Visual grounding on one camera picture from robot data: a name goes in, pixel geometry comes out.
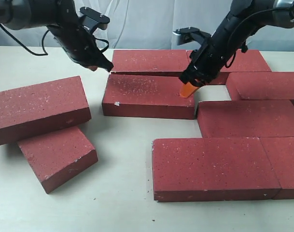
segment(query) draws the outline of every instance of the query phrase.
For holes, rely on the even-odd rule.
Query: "white backdrop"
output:
[[[111,19],[106,31],[95,35],[109,40],[110,48],[194,49],[198,44],[176,46],[172,31],[198,27],[213,33],[229,11],[232,0],[75,0],[76,9],[88,6]],[[39,46],[45,28],[11,31],[27,46]],[[0,29],[0,45],[17,45]],[[58,46],[51,34],[46,46]],[[294,51],[294,29],[265,27],[248,39],[251,49]]]

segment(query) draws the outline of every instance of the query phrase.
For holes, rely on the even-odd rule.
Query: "orange gripper tip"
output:
[[[199,87],[193,86],[190,82],[183,85],[180,90],[180,96],[183,98],[189,98]]]

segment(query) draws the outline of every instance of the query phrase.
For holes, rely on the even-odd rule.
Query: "white table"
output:
[[[104,117],[108,73],[72,63],[60,48],[47,51],[35,57],[20,47],[0,47],[0,91],[80,75],[93,117],[81,128],[99,162],[47,195],[17,145],[0,146],[0,232],[294,232],[294,200],[153,201],[152,140],[201,137],[197,122]],[[105,53],[110,60],[112,53]],[[294,53],[262,54],[272,70],[294,71]],[[230,98],[223,86],[209,86],[197,99]]]

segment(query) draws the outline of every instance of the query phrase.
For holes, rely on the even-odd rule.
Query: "red brick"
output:
[[[265,200],[279,182],[258,138],[157,139],[154,200]]]
[[[177,77],[111,74],[102,101],[105,116],[194,119],[194,97],[179,96]]]
[[[232,100],[290,100],[294,105],[294,72],[235,72],[226,86]]]
[[[189,65],[186,50],[115,50],[112,73],[179,76]]]
[[[36,136],[18,144],[46,193],[98,161],[95,148],[78,127]]]
[[[0,145],[90,119],[79,76],[0,92]]]
[[[281,185],[274,199],[294,199],[294,138],[261,138]]]
[[[188,57],[190,57],[191,52],[191,50],[187,51]],[[259,50],[248,50],[246,53],[238,50],[233,65],[230,68],[224,66],[219,76],[209,85],[225,85],[228,75],[234,72],[271,72],[271,69]]]
[[[198,105],[202,137],[294,137],[289,100],[205,101]]]

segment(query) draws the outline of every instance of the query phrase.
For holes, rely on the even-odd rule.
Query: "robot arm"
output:
[[[191,62],[179,79],[184,83],[181,96],[187,98],[197,89],[214,80],[223,66],[245,44],[249,36],[264,26],[294,28],[294,0],[233,0],[230,12],[211,36],[196,28],[174,31],[178,44],[196,41],[201,44],[191,55]]]
[[[80,13],[83,16],[76,14],[73,0],[0,0],[0,24],[12,30],[46,26],[73,62],[110,72],[113,64],[103,55],[108,46],[99,50],[93,36],[97,28],[105,30],[110,19],[87,7]]]

